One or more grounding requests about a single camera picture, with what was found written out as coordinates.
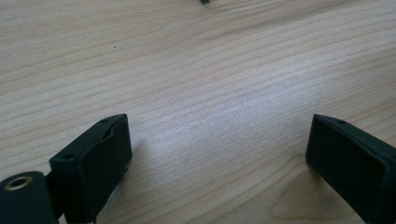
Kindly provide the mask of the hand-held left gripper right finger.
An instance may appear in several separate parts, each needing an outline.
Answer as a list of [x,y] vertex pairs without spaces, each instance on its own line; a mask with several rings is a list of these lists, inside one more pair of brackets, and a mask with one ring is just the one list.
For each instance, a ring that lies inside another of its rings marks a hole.
[[367,224],[396,224],[396,147],[314,115],[305,158]]

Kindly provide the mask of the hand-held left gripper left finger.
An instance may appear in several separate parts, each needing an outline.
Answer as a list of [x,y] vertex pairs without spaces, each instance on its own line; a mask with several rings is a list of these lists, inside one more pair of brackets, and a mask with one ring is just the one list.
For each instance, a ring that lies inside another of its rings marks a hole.
[[96,220],[132,156],[128,117],[118,114],[96,122],[49,160],[69,223]]

